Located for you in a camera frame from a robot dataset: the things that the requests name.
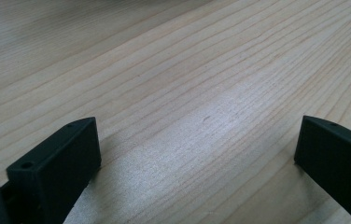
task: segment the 3d printed part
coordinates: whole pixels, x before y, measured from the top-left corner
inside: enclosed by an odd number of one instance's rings
[[[63,223],[100,165],[95,118],[63,126],[7,168],[0,223]]]
[[[295,162],[351,215],[351,131],[303,117]]]

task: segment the black object corner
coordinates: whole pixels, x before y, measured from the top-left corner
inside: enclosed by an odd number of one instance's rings
[[[63,126],[7,168],[0,223],[63,223],[100,165],[95,118]]]
[[[351,215],[351,131],[304,116],[295,162]]]

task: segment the wood grain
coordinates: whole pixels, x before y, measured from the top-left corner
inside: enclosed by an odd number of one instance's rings
[[[293,164],[302,115],[351,129],[351,0],[0,1],[0,183],[98,120],[66,223],[351,223]]]

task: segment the screw hole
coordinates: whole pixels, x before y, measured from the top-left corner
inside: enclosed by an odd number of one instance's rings
[[[29,169],[33,166],[34,164],[31,161],[25,162],[24,164],[21,165],[22,169]]]

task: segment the wooden table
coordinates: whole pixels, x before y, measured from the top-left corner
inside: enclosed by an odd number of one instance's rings
[[[66,223],[351,223],[293,163],[303,115],[351,129],[351,1],[0,1],[0,184],[98,121]]]

